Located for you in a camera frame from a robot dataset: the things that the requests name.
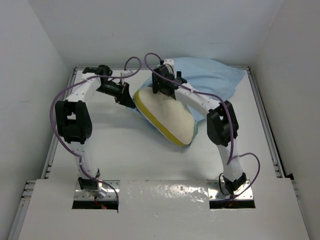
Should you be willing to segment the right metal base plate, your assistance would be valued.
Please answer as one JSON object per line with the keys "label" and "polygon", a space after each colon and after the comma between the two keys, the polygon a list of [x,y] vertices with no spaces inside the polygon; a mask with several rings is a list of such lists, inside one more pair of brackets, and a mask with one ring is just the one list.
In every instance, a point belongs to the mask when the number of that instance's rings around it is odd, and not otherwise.
{"label": "right metal base plate", "polygon": [[[225,187],[225,181],[221,180],[208,180],[207,181],[207,192],[211,201],[221,201],[231,197],[231,194]],[[253,201],[254,194],[251,186],[251,181],[247,180],[246,183],[242,184],[237,190],[233,192],[236,196],[237,201]]]}

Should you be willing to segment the cream pillow with yellow edge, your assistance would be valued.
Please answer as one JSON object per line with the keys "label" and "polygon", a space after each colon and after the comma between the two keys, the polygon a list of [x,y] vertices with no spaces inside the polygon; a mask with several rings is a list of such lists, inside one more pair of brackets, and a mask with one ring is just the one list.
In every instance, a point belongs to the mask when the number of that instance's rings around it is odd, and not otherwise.
{"label": "cream pillow with yellow edge", "polygon": [[175,145],[189,145],[195,135],[195,120],[188,107],[163,93],[143,87],[134,94],[134,102],[142,116]]}

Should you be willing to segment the metal base plate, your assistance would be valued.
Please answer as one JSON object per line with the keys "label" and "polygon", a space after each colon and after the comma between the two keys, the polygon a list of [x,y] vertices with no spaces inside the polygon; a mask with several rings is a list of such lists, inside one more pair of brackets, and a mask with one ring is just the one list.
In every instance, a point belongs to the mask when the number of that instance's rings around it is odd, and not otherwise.
{"label": "metal base plate", "polygon": [[98,190],[81,189],[80,184],[77,182],[73,199],[75,201],[93,201],[97,197],[99,201],[116,201],[116,193],[120,193],[120,181],[103,180],[103,182],[98,184]]}
{"label": "metal base plate", "polygon": [[[231,197],[231,194],[225,187],[225,181],[221,180],[208,180],[207,181],[207,192],[211,201],[221,201]],[[236,196],[237,201],[253,201],[254,194],[251,186],[251,181],[247,180],[246,183],[242,184],[237,190],[233,192]]]}

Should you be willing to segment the white front cover board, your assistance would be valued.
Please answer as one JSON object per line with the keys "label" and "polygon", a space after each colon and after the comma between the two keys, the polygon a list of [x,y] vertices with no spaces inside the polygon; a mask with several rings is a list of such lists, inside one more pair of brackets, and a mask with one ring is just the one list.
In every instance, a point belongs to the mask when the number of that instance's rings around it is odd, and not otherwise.
{"label": "white front cover board", "polygon": [[38,180],[21,240],[306,240],[287,179],[260,180],[254,208],[210,209],[205,181],[122,180],[118,210],[73,209],[74,184]]}

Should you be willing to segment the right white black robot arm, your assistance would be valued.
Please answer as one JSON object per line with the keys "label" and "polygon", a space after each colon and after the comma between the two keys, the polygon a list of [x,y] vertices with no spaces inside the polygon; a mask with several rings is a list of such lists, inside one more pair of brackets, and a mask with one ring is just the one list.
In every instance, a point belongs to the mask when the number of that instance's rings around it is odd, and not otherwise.
{"label": "right white black robot arm", "polygon": [[165,64],[152,70],[152,91],[180,101],[206,119],[207,136],[217,146],[222,161],[224,187],[234,195],[246,183],[247,176],[236,149],[239,124],[233,105],[217,95],[196,90],[180,72],[173,73]]}

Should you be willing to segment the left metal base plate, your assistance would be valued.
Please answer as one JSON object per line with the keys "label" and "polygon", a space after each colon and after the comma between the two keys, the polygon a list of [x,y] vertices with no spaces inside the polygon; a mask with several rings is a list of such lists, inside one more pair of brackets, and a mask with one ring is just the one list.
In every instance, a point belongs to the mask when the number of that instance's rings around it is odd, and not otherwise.
{"label": "left metal base plate", "polygon": [[116,193],[120,193],[120,181],[103,180],[103,182],[98,184],[98,190],[81,189],[80,184],[77,182],[73,199],[75,201],[93,201],[97,197],[99,201],[116,201]]}

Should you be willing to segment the green and blue satin pillowcase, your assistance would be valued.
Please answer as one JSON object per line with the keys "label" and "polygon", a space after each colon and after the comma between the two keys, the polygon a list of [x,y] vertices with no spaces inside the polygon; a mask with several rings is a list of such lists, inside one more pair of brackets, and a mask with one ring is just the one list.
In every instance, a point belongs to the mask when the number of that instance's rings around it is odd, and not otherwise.
{"label": "green and blue satin pillowcase", "polygon": [[[224,65],[212,59],[177,57],[173,58],[173,60],[174,74],[177,70],[181,71],[183,78],[196,90],[218,95],[224,101],[234,95],[237,85],[245,75],[242,70]],[[138,90],[144,87],[152,87],[151,77]],[[188,109],[195,121],[195,137],[198,133],[198,123],[204,117],[191,107],[188,107]]]}

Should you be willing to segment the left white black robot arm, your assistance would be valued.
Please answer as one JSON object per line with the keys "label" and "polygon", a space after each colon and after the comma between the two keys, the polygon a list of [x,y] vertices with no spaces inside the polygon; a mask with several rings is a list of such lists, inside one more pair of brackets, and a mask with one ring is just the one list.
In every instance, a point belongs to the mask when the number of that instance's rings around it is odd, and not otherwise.
{"label": "left white black robot arm", "polygon": [[64,100],[54,104],[56,129],[68,151],[76,157],[78,183],[95,198],[102,199],[111,189],[111,185],[100,179],[100,170],[93,163],[89,139],[93,132],[93,124],[87,104],[96,92],[114,97],[117,104],[136,107],[129,92],[129,84],[124,81],[135,75],[125,69],[115,82],[113,71],[107,65],[86,67],[82,71],[85,77],[81,83]]}

